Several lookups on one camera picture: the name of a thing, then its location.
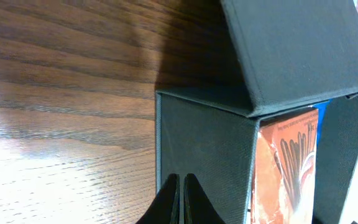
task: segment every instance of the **plastic-wrapped package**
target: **plastic-wrapped package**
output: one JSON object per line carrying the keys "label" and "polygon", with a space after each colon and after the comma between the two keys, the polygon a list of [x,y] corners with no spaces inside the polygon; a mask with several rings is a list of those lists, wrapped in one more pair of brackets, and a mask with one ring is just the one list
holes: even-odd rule
{"label": "plastic-wrapped package", "polygon": [[318,109],[262,123],[252,183],[252,223],[311,223]]}

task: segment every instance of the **black box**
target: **black box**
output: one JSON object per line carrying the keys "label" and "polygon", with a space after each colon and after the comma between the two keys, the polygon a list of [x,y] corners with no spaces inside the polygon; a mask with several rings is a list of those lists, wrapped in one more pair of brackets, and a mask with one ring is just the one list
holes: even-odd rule
{"label": "black box", "polygon": [[333,99],[317,149],[314,215],[338,223],[358,158],[353,2],[222,4],[245,85],[157,91],[157,191],[171,173],[194,173],[226,223],[245,223],[260,121]]}

